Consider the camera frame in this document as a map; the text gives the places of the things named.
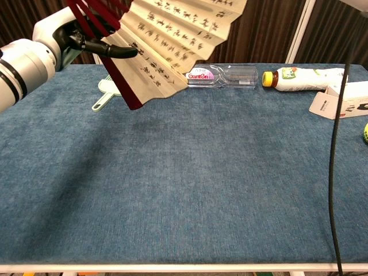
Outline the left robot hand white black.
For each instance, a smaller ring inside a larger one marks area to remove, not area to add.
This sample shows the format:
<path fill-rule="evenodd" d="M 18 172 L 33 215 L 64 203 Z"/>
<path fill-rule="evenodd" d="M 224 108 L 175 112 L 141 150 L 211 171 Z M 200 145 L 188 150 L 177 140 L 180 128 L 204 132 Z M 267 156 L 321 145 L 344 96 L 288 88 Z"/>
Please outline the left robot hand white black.
<path fill-rule="evenodd" d="M 32 40 L 44 44 L 55 57 L 55 71 L 61 71 L 81 52 L 89 52 L 102 58 L 128 59 L 137 55 L 133 47 L 109 45 L 101 40 L 104 35 L 97 29 L 97 20 L 107 36 L 114 29 L 101 16 L 78 10 L 82 16 L 77 20 L 70 7 L 65 7 L 37 22 L 33 28 Z"/>

